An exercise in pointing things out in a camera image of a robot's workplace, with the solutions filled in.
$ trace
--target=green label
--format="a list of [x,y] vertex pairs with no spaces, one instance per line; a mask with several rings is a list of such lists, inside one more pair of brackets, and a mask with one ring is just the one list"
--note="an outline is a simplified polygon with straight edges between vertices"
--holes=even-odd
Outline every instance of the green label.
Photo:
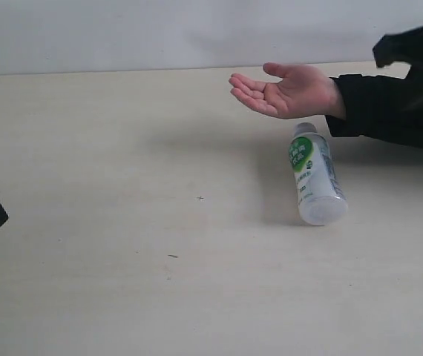
[[312,161],[307,162],[307,160],[312,156],[313,151],[314,145],[306,137],[298,137],[292,141],[289,146],[289,159],[294,172],[300,172],[303,168],[310,169],[312,167]]

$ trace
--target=table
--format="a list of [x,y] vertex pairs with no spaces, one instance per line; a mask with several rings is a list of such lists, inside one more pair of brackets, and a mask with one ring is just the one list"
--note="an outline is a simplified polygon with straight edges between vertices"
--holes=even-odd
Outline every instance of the table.
[[423,355],[423,150],[329,138],[350,210],[305,226],[304,120],[245,109],[236,70],[265,78],[0,76],[0,356]]

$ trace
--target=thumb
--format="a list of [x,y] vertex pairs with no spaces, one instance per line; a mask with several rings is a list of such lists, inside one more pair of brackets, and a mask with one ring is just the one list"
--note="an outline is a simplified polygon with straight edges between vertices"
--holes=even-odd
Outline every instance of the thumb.
[[266,63],[263,66],[264,72],[270,76],[276,76],[278,78],[285,78],[289,72],[293,69],[292,65],[279,65],[278,63]]

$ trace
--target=bottle label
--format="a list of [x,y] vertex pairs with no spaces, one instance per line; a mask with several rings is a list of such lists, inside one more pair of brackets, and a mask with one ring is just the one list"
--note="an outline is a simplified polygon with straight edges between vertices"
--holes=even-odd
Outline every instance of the bottle label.
[[299,205],[311,197],[333,195],[344,199],[327,144],[319,148],[307,137],[297,137],[289,147],[289,159],[297,183]]

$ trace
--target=bottle bottom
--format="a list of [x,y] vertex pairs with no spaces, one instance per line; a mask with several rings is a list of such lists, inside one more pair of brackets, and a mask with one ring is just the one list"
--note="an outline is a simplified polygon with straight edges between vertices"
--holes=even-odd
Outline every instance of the bottle bottom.
[[347,210],[347,202],[339,197],[319,197],[299,206],[302,220],[316,226],[328,225],[339,220]]

